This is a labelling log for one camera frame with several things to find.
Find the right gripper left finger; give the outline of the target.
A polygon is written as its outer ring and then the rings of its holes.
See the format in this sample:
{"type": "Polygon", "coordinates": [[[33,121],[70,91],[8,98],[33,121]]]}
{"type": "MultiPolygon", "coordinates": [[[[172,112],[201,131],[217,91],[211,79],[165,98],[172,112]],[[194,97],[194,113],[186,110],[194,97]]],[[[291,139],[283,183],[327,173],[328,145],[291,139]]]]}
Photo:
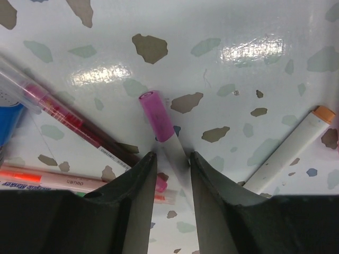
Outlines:
{"type": "Polygon", "coordinates": [[[80,197],[68,190],[1,191],[1,253],[147,253],[157,156],[80,197]]]}

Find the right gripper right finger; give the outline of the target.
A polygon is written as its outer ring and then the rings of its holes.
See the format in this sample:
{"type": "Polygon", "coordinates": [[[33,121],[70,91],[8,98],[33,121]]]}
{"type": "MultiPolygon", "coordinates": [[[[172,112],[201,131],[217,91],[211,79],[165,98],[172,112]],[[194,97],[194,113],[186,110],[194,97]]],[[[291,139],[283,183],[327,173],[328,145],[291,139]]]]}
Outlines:
{"type": "Polygon", "coordinates": [[[338,196],[265,198],[190,155],[201,253],[338,253],[338,196]]]}

